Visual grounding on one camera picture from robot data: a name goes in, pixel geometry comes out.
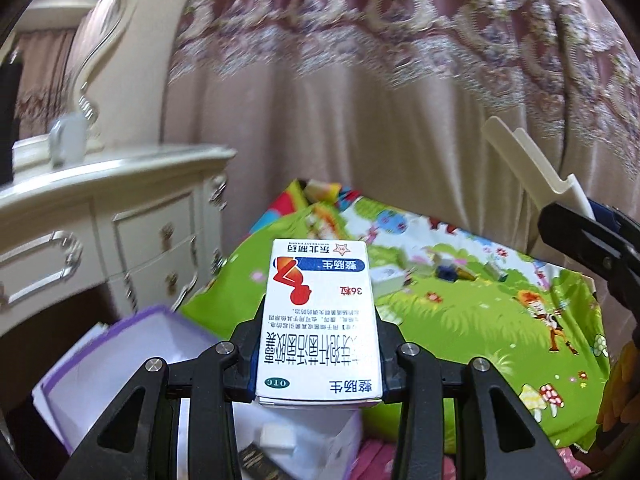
mirror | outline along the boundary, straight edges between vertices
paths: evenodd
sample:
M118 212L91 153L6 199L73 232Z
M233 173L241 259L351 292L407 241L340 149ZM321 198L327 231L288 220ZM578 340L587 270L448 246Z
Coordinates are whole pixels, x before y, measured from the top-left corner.
M0 48L20 56L23 69L15 116L14 170L47 162L47 133L55 119L81 112L88 121L87 152L102 148L98 107L86 96L100 60L115 47L136 0L32 0Z

cartoon bedsheet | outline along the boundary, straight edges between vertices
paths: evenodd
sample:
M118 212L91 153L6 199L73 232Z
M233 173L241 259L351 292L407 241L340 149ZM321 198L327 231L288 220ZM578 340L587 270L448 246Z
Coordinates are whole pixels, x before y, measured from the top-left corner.
M294 182L183 313L231 336L264 294L274 238L366 241L372 273L403 276L376 307L405 339L456 362L487 357L556 447L593 442L609 360L600 307L580 274L335 184ZM399 413L399 405L366 410L368 429L394 438ZM445 428L453 452L448 400Z

white medicine box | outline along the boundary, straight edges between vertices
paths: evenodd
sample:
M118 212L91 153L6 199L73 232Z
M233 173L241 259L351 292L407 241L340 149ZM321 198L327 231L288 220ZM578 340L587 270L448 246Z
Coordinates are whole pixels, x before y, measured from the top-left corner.
M367 246L274 240L256 396L277 406L364 406L382 396Z

vanity table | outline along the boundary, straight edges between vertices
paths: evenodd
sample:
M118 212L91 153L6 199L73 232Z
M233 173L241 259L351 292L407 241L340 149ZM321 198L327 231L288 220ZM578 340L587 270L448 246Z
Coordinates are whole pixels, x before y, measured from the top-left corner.
M164 145L19 171L0 188L0 336L101 284L119 317L179 308L222 266L224 170L234 155Z

white cup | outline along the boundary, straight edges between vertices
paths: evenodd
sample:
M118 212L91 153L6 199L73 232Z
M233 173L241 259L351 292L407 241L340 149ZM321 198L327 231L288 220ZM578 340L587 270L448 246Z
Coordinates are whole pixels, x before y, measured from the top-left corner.
M80 112L63 114L49 130L49 155L54 166L80 164L84 160L89 123Z

